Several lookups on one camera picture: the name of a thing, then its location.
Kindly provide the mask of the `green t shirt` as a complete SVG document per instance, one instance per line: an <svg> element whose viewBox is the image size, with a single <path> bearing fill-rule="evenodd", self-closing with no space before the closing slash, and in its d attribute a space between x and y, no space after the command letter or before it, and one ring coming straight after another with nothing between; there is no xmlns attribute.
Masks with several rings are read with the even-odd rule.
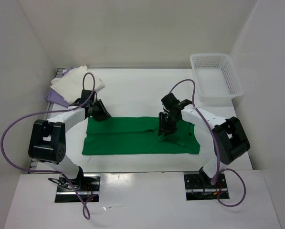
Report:
<svg viewBox="0 0 285 229"><path fill-rule="evenodd" d="M175 133L158 135L157 117L112 117L102 122L89 118L82 150L84 156L199 152L193 124L179 121Z"/></svg>

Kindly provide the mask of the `white t shirt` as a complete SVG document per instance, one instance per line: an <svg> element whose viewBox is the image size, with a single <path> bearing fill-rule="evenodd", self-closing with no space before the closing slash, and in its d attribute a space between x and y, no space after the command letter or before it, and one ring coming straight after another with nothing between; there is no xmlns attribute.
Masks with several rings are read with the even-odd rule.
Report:
<svg viewBox="0 0 285 229"><path fill-rule="evenodd" d="M50 88L58 93L65 102L72 104L76 99L80 98L81 91L83 90L83 77L88 73L87 66L80 66L79 68L72 69L65 76L58 80L52 80ZM93 74L95 77L95 84L91 75L87 75L84 81L84 88L92 90L95 85L95 91L104 88L103 81Z"/></svg>

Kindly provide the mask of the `purple t shirt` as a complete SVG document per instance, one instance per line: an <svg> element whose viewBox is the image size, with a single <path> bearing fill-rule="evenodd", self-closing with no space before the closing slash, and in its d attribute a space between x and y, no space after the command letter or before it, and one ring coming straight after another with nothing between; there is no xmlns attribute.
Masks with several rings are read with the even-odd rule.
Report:
<svg viewBox="0 0 285 229"><path fill-rule="evenodd" d="M56 77L52 80L52 84L60 80L63 76L68 74L73 69L74 69L73 67L68 69L62 69L62 68L57 69ZM66 108L69 107L69 104L64 100L64 98L53 89L49 90L49 92L45 95L45 99L50 103L58 104Z"/></svg>

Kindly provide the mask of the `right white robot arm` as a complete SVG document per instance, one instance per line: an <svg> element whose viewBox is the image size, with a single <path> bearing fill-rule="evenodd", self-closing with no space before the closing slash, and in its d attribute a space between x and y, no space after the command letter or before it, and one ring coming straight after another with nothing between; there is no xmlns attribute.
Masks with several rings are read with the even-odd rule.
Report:
<svg viewBox="0 0 285 229"><path fill-rule="evenodd" d="M190 124L212 137L215 157L201 168L199 182L203 187L214 185L219 172L250 149L249 140L238 118L217 116L190 104L189 100L162 104L164 111L159 113L158 128L161 140L176 142L188 138L189 132L181 131L180 126Z"/></svg>

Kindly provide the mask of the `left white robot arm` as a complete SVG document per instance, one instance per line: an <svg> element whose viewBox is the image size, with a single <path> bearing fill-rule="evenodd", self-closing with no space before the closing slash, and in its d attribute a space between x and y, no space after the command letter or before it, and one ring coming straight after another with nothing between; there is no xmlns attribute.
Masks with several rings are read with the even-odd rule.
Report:
<svg viewBox="0 0 285 229"><path fill-rule="evenodd" d="M45 163L68 178L68 186L78 191L87 180L83 169L66 155L66 132L87 118L105 121L111 117L102 100L88 102L85 107L71 106L65 112L34 122L28 149L29 157Z"/></svg>

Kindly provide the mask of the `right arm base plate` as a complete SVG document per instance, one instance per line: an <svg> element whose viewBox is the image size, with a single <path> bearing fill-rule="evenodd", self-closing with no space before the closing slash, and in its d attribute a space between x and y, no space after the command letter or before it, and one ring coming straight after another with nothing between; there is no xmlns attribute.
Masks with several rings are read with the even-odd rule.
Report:
<svg viewBox="0 0 285 229"><path fill-rule="evenodd" d="M199 172L185 172L184 183L186 200L213 200L220 194L221 199L229 199L227 183L224 174L220 174L215 185L211 185L205 175Z"/></svg>

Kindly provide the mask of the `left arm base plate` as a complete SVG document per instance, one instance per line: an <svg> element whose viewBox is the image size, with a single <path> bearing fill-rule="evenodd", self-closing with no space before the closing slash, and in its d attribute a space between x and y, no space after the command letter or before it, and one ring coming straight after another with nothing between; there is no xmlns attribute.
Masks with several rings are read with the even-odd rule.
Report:
<svg viewBox="0 0 285 229"><path fill-rule="evenodd" d="M73 183L76 191L84 202L99 202L99 189L100 189L100 174L85 174L84 178L86 182L79 186ZM80 202L80 199L72 189L70 184L66 181L65 177L60 176L57 178L49 178L49 181L57 184L57 190L55 194L55 203L76 203Z"/></svg>

